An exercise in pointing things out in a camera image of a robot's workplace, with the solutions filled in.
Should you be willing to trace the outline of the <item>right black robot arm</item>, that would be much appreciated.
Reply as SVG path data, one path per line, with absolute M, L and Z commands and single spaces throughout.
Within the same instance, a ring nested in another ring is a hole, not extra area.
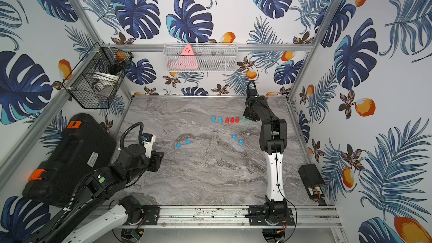
M 275 115 L 266 97 L 259 95 L 253 81 L 248 82 L 246 86 L 243 117 L 261 123 L 259 147 L 265 153 L 267 167 L 264 219 L 277 225 L 294 226 L 295 207 L 286 198 L 282 176 L 284 151 L 288 142 L 287 122 Z

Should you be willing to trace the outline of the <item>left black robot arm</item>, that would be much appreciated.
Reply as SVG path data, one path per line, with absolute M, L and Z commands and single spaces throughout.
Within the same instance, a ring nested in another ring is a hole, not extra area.
M 114 194 L 133 186 L 145 172 L 157 172 L 164 153 L 153 150 L 155 136 L 143 130 L 144 124 L 138 122 L 121 135 L 120 154 L 110 166 L 81 177 L 73 171 L 35 171 L 24 193 L 32 200 L 63 209 L 27 241 L 62 242 L 91 212 Z

